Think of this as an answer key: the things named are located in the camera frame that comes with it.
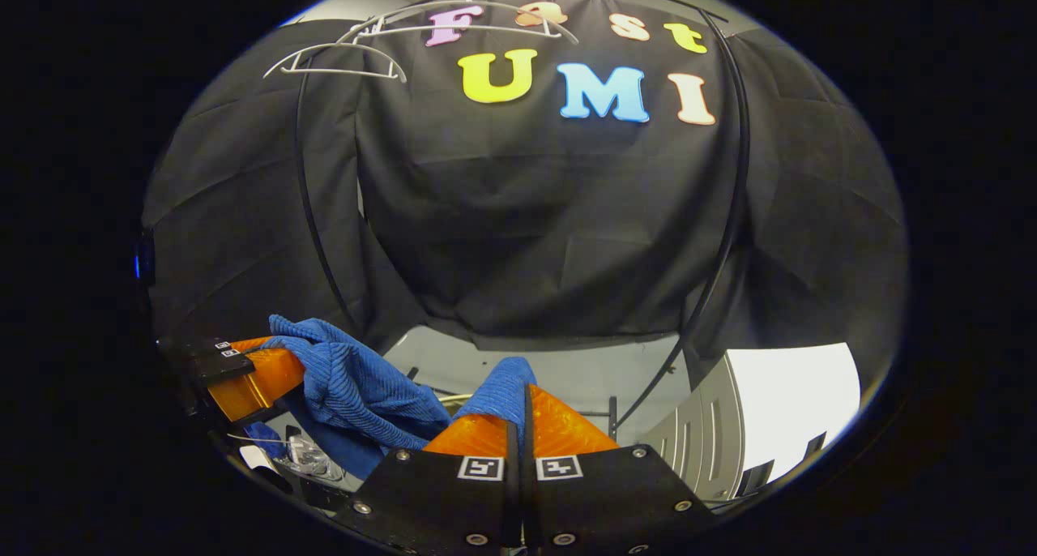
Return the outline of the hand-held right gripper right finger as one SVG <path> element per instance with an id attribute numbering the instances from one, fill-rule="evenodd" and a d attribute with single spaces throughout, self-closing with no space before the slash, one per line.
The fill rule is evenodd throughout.
<path id="1" fill-rule="evenodd" d="M 530 553 L 684 553 L 718 516 L 646 445 L 535 454 L 525 395 L 523 544 Z"/>

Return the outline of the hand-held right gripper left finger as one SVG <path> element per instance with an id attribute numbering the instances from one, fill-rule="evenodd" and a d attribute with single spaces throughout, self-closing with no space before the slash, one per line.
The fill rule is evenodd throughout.
<path id="1" fill-rule="evenodd" d="M 336 515 L 392 553 L 518 548 L 518 427 L 463 416 L 420 450 L 394 449 Z"/>

